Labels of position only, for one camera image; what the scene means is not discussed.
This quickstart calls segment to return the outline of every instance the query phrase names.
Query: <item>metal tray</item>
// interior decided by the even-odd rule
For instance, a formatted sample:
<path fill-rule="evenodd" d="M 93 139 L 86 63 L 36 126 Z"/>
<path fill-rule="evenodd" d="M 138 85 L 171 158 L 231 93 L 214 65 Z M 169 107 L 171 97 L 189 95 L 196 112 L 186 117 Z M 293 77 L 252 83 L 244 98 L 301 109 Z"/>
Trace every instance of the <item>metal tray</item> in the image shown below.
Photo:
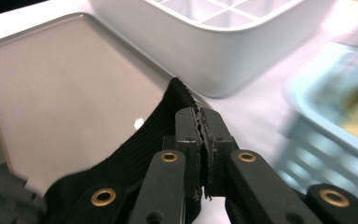
<path fill-rule="evenodd" d="M 124 143 L 170 76 L 87 14 L 0 40 L 0 135 L 9 168 L 44 193 Z"/>

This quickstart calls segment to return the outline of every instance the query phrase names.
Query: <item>black fabric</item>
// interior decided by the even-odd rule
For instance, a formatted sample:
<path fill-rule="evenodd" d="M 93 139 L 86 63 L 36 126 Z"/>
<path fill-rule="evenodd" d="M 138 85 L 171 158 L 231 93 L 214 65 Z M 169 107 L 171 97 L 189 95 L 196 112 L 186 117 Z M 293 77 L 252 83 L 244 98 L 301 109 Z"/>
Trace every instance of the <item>black fabric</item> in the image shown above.
<path fill-rule="evenodd" d="M 27 7 L 44 1 L 46 0 L 0 0 L 0 13 L 20 7 Z"/>
<path fill-rule="evenodd" d="M 163 99 L 145 124 L 109 158 L 54 183 L 45 195 L 48 224 L 126 223 L 153 155 L 162 150 L 164 135 L 175 135 L 175 113 L 196 106 L 186 86 L 173 78 Z M 111 188 L 115 201 L 96 207 L 90 202 L 98 189 Z M 200 201 L 186 200 L 191 223 L 200 212 Z"/>

